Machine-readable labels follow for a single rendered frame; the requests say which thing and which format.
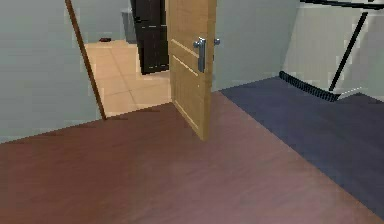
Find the black broom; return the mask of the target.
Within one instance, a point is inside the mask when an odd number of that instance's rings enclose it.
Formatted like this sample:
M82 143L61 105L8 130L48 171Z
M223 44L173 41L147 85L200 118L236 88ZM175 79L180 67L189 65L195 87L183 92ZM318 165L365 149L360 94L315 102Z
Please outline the black broom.
M279 77L330 102L361 91L363 85L351 72L367 20L368 14L359 10L300 11Z

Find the brown wooden door frame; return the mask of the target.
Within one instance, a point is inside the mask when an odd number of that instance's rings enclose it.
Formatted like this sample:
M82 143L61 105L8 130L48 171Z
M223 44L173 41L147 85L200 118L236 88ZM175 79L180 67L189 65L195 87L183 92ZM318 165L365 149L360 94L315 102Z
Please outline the brown wooden door frame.
M73 30L74 30L74 34L75 34L76 41L77 41L77 44L78 44L78 47L79 47L79 50L80 50L80 53L81 53L81 56L82 56L82 59L84 62L84 66L85 66L85 69L87 71L87 75L88 75L88 78L89 78L89 81L91 84L91 88L92 88L93 94L95 96L96 104L98 106L101 119L107 120L106 113L105 113L105 110L104 110L104 107L102 104L100 92L99 92L99 89L97 87L97 83L96 83L94 73L92 70L92 66L91 66L91 63L90 63L90 60L89 60L89 57L88 57L88 54L87 54L87 51L85 48L85 44L84 44L84 40L83 40L81 31L80 31L78 20L76 18L75 10L73 8L72 0L64 0L64 2L65 2L65 6L67 8L67 12L69 14L70 22L71 22Z

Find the dark brown cupboard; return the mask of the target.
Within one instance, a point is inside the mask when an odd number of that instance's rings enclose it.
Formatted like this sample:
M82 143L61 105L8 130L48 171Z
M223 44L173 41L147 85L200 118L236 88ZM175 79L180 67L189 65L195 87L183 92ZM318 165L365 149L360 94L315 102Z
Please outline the dark brown cupboard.
M165 0L130 0L143 75L169 69Z

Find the grey bin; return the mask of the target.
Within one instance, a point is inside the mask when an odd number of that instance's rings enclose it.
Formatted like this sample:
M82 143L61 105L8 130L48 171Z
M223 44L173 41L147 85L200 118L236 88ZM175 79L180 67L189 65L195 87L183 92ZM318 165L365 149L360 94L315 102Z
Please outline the grey bin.
M125 39L129 44L136 44L137 40L132 10L130 8L123 9L121 11L121 14L125 32Z

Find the light wooden room door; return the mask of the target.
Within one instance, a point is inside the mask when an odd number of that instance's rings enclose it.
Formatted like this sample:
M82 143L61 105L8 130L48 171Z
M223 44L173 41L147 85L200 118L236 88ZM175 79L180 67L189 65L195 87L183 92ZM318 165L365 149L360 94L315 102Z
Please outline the light wooden room door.
M217 0L169 0L167 8L171 99L201 140L209 135ZM206 40L205 71L193 43Z

